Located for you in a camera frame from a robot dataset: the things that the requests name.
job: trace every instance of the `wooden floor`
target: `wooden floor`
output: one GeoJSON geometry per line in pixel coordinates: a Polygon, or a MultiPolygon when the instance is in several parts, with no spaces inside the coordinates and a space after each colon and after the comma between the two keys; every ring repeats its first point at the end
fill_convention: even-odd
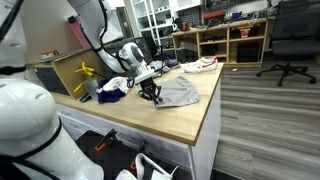
{"type": "Polygon", "coordinates": [[[320,179],[320,66],[307,65],[318,84],[289,75],[278,87],[280,73],[224,70],[215,169],[248,180],[320,179]]]}

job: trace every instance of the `wooden table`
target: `wooden table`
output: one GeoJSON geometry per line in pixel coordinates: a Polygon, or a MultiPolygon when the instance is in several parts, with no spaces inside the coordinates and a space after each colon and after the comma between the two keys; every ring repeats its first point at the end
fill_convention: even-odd
{"type": "Polygon", "coordinates": [[[136,146],[139,140],[134,142],[132,139],[148,139],[149,144],[154,145],[151,147],[153,154],[188,170],[193,179],[209,180],[220,134],[222,67],[219,63],[217,70],[199,74],[184,74],[180,67],[155,79],[158,85],[178,76],[189,80],[198,89],[201,100],[183,107],[157,108],[153,102],[137,96],[139,86],[119,102],[102,105],[95,101],[80,103],[58,94],[53,96],[62,120],[72,119],[73,125],[77,121],[88,124],[102,134],[113,127],[120,133],[118,138],[136,146]]]}

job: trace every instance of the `office chair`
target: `office chair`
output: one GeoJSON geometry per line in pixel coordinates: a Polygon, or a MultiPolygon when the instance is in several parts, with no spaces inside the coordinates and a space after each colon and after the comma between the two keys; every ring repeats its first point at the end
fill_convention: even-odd
{"type": "Polygon", "coordinates": [[[163,53],[163,46],[157,46],[152,36],[145,35],[143,37],[149,48],[153,61],[166,61],[169,59],[169,55],[163,53]]]}
{"type": "MultiPolygon", "coordinates": [[[[290,0],[279,3],[274,28],[271,34],[274,57],[308,56],[320,54],[320,0],[290,0]]],[[[276,64],[271,69],[257,73],[283,71],[278,86],[290,72],[310,78],[310,84],[317,83],[314,76],[307,74],[307,66],[276,64]]]]}

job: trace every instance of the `white sneaker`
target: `white sneaker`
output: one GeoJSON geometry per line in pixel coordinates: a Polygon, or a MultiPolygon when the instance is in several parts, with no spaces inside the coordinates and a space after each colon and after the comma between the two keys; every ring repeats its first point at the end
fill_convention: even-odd
{"type": "Polygon", "coordinates": [[[186,73],[199,73],[204,71],[214,71],[218,67],[218,59],[214,56],[212,58],[201,58],[196,62],[188,63],[184,68],[186,73]]]}

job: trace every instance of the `purple cloth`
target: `purple cloth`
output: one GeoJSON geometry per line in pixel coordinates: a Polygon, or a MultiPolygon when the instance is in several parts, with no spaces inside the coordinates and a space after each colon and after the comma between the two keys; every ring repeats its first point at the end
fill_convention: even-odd
{"type": "MultiPolygon", "coordinates": [[[[103,86],[105,84],[107,84],[110,80],[102,80],[99,82],[99,88],[103,88],[103,86]]],[[[114,91],[102,91],[101,93],[97,93],[98,94],[98,102],[100,104],[103,103],[115,103],[118,102],[120,100],[120,98],[126,96],[126,93],[122,92],[120,89],[116,89],[114,91]]]]}

